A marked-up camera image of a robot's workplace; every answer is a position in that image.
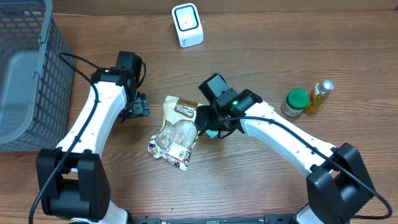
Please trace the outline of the teal white snack packet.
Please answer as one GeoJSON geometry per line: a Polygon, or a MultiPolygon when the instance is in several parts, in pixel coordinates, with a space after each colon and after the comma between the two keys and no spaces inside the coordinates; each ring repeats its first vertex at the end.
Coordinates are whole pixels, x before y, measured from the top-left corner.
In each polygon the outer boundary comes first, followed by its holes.
{"type": "Polygon", "coordinates": [[[218,131],[206,130],[206,134],[209,136],[209,138],[213,139],[217,137],[218,131]]]}

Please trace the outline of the brown white snack packet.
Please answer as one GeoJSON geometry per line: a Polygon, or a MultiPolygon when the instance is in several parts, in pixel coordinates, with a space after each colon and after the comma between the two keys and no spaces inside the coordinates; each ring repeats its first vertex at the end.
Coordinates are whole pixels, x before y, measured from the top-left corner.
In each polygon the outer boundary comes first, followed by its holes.
{"type": "Polygon", "coordinates": [[[163,123],[153,135],[147,150],[154,158],[164,158],[186,171],[198,139],[195,118],[201,104],[175,96],[167,96],[163,104],[163,123]]]}

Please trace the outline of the green lid white jar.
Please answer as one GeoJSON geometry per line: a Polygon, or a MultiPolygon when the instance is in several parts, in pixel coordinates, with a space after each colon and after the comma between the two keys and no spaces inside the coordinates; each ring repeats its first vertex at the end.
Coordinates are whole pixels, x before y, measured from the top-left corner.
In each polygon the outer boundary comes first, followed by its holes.
{"type": "Polygon", "coordinates": [[[298,116],[310,104],[310,95],[302,88],[291,90],[281,104],[282,112],[290,117],[298,116]]]}

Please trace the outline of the yellow juice bottle silver cap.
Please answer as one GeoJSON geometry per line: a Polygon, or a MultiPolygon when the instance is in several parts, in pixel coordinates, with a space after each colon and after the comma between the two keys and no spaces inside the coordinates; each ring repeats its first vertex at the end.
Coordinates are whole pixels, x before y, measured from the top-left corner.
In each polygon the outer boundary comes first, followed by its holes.
{"type": "Polygon", "coordinates": [[[320,105],[327,100],[333,89],[334,83],[331,80],[324,80],[317,83],[310,92],[310,103],[304,109],[304,112],[314,114],[320,105]]]}

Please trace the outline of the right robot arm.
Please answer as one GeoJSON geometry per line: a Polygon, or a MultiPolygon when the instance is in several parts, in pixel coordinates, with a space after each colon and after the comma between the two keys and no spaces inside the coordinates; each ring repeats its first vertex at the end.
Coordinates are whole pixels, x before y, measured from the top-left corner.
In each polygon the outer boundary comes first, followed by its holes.
{"type": "Polygon", "coordinates": [[[251,90],[237,93],[214,74],[199,87],[208,100],[198,107],[197,129],[239,130],[271,147],[306,179],[308,203],[292,223],[349,223],[373,198],[374,186],[359,151],[321,141],[278,115],[251,90]]]}

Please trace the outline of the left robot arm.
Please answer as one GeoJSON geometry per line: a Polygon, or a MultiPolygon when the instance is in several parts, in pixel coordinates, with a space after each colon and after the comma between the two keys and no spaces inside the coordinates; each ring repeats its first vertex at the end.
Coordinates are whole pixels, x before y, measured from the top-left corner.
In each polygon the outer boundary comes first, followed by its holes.
{"type": "Polygon", "coordinates": [[[102,163],[104,145],[120,118],[149,116],[139,87],[146,64],[134,52],[120,51],[113,67],[95,67],[87,101],[71,130],[54,149],[42,149],[36,160],[39,193],[28,221],[38,205],[46,215],[72,223],[132,223],[129,211],[111,201],[111,187],[102,163]]]}

